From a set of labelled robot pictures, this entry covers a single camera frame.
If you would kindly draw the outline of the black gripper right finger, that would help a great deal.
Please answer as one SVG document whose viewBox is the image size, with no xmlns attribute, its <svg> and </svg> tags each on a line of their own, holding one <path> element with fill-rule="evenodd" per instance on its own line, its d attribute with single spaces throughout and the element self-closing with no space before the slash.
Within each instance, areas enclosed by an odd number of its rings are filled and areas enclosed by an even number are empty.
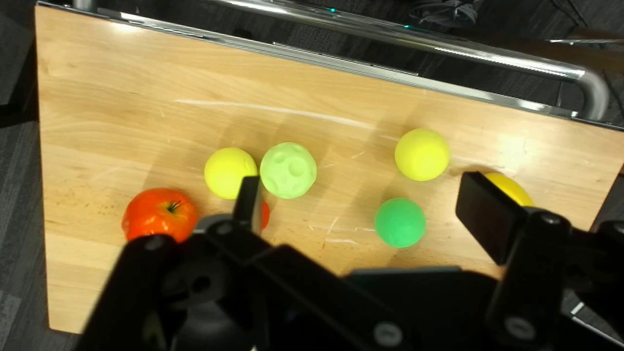
<svg viewBox="0 0 624 351">
<path fill-rule="evenodd" d="M 482 171 L 462 173 L 455 212 L 497 264 L 529 237 L 564 239 L 572 231 L 568 218 L 519 204 Z"/>
</svg>

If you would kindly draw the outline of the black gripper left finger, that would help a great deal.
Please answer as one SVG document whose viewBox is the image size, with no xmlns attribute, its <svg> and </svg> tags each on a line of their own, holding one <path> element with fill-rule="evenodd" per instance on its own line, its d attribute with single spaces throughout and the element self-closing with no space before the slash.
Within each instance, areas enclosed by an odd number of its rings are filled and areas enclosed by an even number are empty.
<svg viewBox="0 0 624 351">
<path fill-rule="evenodd" d="M 232 216 L 250 229 L 261 227 L 261 192 L 258 175 L 246 175 L 242 179 Z"/>
</svg>

